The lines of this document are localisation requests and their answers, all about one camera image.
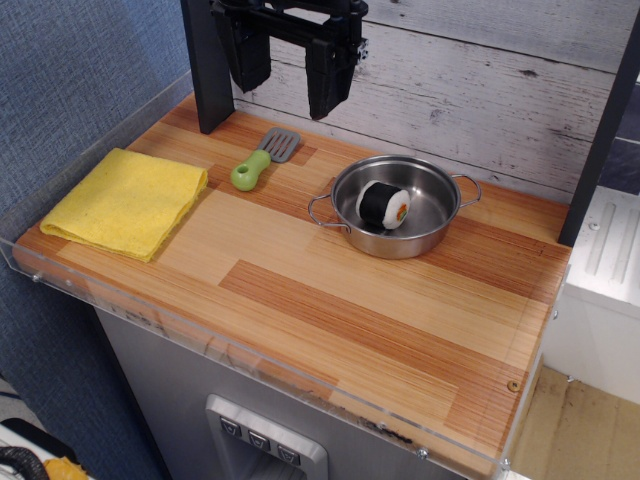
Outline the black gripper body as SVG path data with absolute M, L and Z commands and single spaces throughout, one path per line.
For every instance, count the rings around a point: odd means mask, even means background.
M 269 49 L 275 37 L 299 46 L 326 46 L 335 56 L 355 56 L 362 44 L 364 1 L 212 1 L 211 13 L 228 53 Z

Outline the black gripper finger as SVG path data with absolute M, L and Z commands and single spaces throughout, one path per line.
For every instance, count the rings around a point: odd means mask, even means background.
M 271 75 L 269 35 L 242 18 L 216 15 L 215 19 L 233 81 L 243 92 L 256 89 Z
M 312 120 L 325 118 L 350 92 L 355 61 L 347 48 L 314 39 L 305 52 L 309 114 Z

